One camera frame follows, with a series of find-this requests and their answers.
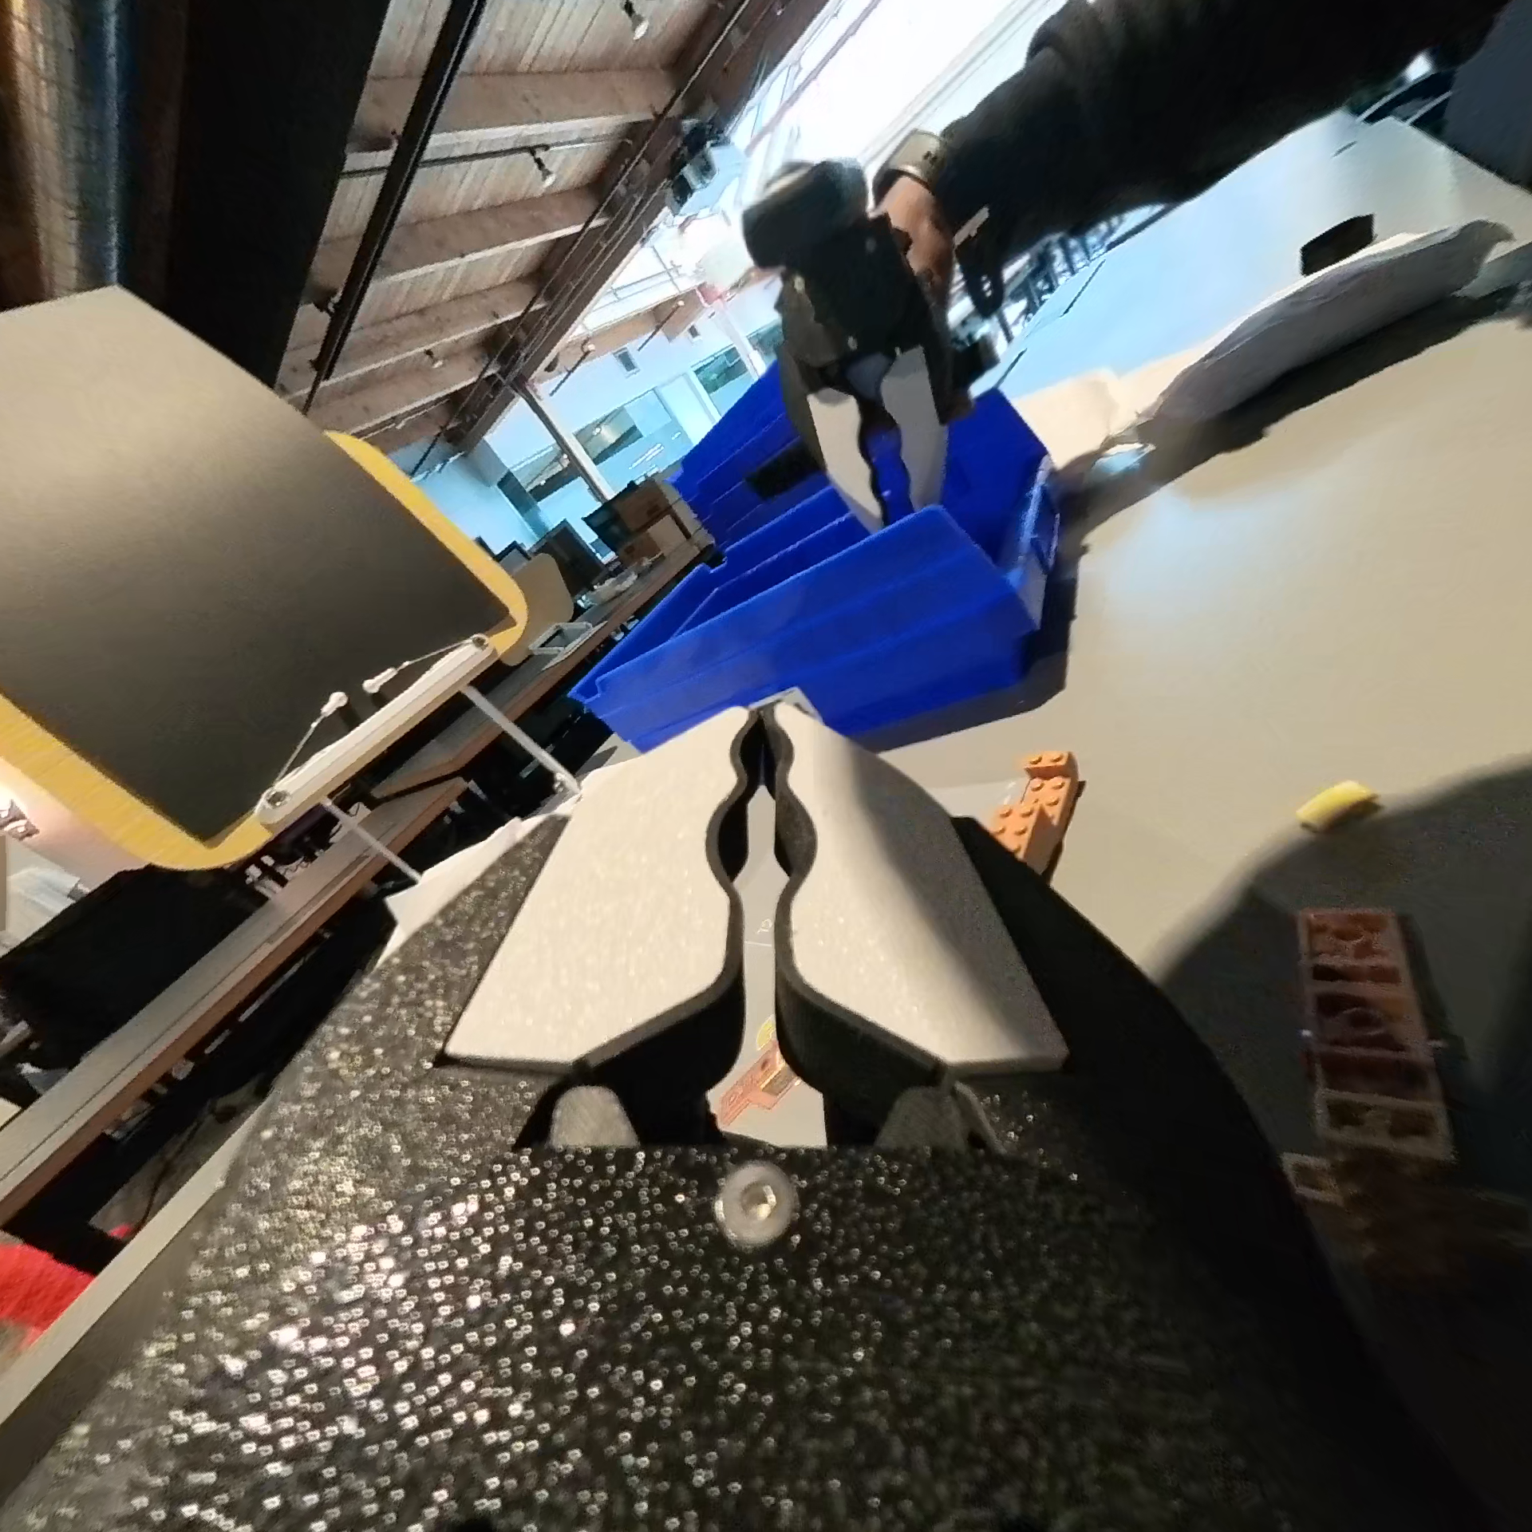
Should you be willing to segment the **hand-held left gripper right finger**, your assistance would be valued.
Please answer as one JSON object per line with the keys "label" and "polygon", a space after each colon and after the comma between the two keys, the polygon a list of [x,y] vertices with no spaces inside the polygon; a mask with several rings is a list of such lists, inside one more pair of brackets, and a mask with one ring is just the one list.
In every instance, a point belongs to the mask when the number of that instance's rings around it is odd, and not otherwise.
{"label": "hand-held left gripper right finger", "polygon": [[1068,1047],[941,804],[795,706],[766,708],[775,1023],[831,1142],[908,1092],[1059,1072]]}

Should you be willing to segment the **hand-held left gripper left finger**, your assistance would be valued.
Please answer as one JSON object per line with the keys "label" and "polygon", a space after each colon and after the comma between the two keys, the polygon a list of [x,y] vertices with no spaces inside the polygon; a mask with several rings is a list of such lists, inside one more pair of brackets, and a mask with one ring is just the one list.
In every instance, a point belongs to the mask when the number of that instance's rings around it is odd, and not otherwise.
{"label": "hand-held left gripper left finger", "polygon": [[520,1087],[543,1142],[560,1098],[605,1091],[640,1145],[726,1145],[713,1092],[747,1021],[737,879],[760,718],[733,706],[594,775],[443,1043],[443,1080]]}

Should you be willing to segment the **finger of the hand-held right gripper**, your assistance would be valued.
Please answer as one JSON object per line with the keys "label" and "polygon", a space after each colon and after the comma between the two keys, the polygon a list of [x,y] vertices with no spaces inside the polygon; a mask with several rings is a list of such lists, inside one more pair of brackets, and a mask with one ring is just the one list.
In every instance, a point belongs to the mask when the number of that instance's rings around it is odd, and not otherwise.
{"label": "finger of the hand-held right gripper", "polygon": [[935,405],[926,352],[899,352],[884,374],[884,410],[899,438],[910,505],[935,505],[944,489],[948,427]]}
{"label": "finger of the hand-held right gripper", "polygon": [[806,394],[813,447],[831,487],[868,531],[888,523],[888,511],[868,459],[866,432],[882,407],[879,379],[819,387]]}

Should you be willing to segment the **orange toy brick piece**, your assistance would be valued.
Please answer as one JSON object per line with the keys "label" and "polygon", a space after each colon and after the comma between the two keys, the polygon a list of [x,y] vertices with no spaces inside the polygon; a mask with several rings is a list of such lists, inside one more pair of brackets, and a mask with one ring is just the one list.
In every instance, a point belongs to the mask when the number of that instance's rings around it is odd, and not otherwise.
{"label": "orange toy brick piece", "polygon": [[1048,881],[1063,850],[1083,780],[1072,751],[1039,751],[1016,760],[1017,775],[988,815],[988,835],[1017,863]]}

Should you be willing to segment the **toy brick model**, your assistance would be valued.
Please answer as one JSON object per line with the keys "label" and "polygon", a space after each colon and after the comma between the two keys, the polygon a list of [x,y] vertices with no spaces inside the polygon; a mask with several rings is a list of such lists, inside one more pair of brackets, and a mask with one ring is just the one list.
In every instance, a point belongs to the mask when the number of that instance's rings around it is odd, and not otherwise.
{"label": "toy brick model", "polygon": [[1306,908],[1295,930],[1298,1058],[1318,1154],[1284,1154],[1282,1165],[1311,1213],[1337,1218],[1358,1174],[1444,1174],[1457,1143],[1399,915]]}

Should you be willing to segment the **person's right forearm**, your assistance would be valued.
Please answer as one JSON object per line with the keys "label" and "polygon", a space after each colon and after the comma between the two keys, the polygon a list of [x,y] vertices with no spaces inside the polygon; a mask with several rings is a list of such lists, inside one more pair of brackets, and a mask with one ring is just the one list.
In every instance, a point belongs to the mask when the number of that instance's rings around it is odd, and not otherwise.
{"label": "person's right forearm", "polygon": [[1065,4],[943,133],[932,199],[961,259],[1196,197],[1417,55],[1486,40],[1495,2]]}

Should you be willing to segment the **grey desk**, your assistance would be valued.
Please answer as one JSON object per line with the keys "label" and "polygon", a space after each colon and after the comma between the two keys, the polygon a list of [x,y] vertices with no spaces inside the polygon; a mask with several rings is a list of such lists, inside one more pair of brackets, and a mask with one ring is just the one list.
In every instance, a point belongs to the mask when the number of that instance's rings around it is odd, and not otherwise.
{"label": "grey desk", "polygon": [[[848,1318],[751,1404],[791,1528],[1528,1528],[1528,1251],[1373,1286],[1289,1191],[1317,1149],[1296,915],[1397,912],[1455,1182],[1528,1205],[1528,244],[1068,507],[1041,655],[864,733],[979,815],[1083,770],[1052,888],[968,842],[1067,1072],[981,1087],[1005,1156],[830,1174]],[[1295,810],[1357,779],[1380,810]]]}

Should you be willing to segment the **person's right hand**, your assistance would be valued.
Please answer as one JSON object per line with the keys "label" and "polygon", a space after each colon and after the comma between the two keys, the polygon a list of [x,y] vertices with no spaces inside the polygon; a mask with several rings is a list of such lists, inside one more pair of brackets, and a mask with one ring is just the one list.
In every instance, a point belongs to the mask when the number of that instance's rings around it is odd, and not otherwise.
{"label": "person's right hand", "polygon": [[881,200],[892,228],[906,241],[906,259],[932,297],[946,301],[952,284],[954,239],[935,195],[917,179],[897,179]]}

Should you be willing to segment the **row of blue bins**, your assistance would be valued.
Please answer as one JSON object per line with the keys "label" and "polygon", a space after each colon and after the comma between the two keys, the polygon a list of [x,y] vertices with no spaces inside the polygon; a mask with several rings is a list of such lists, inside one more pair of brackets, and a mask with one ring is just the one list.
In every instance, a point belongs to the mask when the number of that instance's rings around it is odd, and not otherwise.
{"label": "row of blue bins", "polygon": [[[707,436],[684,459],[676,478],[682,498],[713,534],[722,560],[747,536],[820,492],[830,496],[830,505],[808,512],[810,531],[842,514],[855,518],[824,472],[802,454],[777,383],[777,370],[769,370],[753,385],[720,421],[715,432],[720,441]],[[892,439],[877,443],[873,463],[893,478],[884,529],[921,511],[908,505]],[[1037,490],[1047,494],[1058,514],[1045,487],[1041,441],[1003,396],[983,394],[972,412],[950,428],[944,489],[934,505],[948,509],[988,552],[997,552],[1003,518]]]}

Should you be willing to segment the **cardboard box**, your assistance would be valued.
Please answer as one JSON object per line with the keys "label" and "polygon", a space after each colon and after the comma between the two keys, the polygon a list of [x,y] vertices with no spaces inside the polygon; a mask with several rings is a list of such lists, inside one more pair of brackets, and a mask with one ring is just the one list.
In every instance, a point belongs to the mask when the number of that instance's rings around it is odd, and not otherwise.
{"label": "cardboard box", "polygon": [[662,476],[651,476],[620,490],[609,509],[616,512],[625,538],[618,560],[634,567],[689,543],[702,525],[680,492]]}

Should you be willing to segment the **printed instruction sheet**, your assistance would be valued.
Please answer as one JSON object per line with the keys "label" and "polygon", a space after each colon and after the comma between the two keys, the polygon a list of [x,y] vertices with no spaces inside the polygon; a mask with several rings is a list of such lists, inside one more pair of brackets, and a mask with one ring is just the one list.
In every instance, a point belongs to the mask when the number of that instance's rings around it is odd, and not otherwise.
{"label": "printed instruction sheet", "polygon": [[775,914],[784,888],[773,813],[758,799],[749,819],[749,855],[737,883],[744,1025],[737,1060],[713,1089],[711,1105],[726,1136],[782,1147],[822,1147],[828,1136],[820,1096],[786,1061],[777,1029]]}

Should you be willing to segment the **white mounting bar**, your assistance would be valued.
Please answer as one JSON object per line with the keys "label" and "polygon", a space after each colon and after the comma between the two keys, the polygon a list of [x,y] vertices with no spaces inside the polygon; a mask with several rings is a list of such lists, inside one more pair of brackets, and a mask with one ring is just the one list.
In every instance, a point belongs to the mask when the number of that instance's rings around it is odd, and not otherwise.
{"label": "white mounting bar", "polygon": [[257,799],[255,824],[279,832],[332,799],[355,773],[410,733],[499,656],[487,635],[392,666],[359,684],[359,722],[323,749],[292,762]]}

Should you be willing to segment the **beige chair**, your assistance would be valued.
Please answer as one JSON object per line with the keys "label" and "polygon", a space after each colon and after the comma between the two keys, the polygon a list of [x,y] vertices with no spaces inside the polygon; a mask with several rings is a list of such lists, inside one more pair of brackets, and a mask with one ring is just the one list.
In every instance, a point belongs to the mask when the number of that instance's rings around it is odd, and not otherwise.
{"label": "beige chair", "polygon": [[525,602],[525,624],[512,651],[512,656],[525,658],[540,647],[551,646],[565,625],[572,622],[572,596],[565,585],[561,567],[549,552],[538,552],[520,565],[512,574]]}

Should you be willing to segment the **white plastic bag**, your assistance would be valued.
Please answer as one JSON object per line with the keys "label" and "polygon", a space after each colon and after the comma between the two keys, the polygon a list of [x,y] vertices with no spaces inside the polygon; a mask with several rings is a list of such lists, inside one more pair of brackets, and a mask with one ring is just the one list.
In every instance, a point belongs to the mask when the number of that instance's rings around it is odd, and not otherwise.
{"label": "white plastic bag", "polygon": [[1140,421],[1187,428],[1224,416],[1286,374],[1455,295],[1510,239],[1503,222],[1472,219],[1373,242],[1211,337],[1167,377]]}

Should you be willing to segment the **wooden workbench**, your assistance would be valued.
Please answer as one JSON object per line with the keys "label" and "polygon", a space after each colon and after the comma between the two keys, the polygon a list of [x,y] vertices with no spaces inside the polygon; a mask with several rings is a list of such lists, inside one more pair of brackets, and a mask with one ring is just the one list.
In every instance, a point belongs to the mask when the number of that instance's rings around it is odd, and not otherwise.
{"label": "wooden workbench", "polygon": [[337,839],[286,888],[91,1049],[2,1131],[2,1222],[13,1222],[219,1023],[228,1021],[319,928],[467,791],[459,777],[339,821]]}

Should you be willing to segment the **small black box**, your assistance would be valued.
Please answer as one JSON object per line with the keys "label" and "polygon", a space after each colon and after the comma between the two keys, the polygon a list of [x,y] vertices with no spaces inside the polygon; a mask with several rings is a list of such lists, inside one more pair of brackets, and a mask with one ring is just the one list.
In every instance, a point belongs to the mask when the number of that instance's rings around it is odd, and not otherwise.
{"label": "small black box", "polygon": [[1375,224],[1371,213],[1338,221],[1298,246],[1298,272],[1304,277],[1317,275],[1326,268],[1358,255],[1373,241]]}

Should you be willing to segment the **black monitor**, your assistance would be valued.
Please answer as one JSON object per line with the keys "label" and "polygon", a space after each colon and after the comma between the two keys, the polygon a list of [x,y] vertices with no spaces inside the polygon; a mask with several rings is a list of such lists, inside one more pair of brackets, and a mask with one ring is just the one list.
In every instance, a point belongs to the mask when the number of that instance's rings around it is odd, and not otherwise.
{"label": "black monitor", "polygon": [[239,872],[118,872],[2,959],[25,1060],[73,1067],[262,908]]}

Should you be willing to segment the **black panel with yellow edge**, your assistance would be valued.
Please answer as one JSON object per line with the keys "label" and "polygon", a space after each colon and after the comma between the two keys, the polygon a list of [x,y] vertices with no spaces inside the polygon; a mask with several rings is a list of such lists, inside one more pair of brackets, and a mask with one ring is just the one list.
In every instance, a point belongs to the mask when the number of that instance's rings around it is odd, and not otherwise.
{"label": "black panel with yellow edge", "polygon": [[363,680],[516,646],[514,578],[386,456],[137,295],[3,312],[2,372],[3,846],[87,884],[231,866]]}

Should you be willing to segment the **red object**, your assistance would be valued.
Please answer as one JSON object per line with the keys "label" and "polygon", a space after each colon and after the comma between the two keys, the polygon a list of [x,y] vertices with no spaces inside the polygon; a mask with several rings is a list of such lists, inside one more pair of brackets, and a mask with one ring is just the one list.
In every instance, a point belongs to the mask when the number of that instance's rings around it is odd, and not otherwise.
{"label": "red object", "polygon": [[93,1277],[25,1242],[2,1242],[2,1328],[27,1342],[89,1289]]}

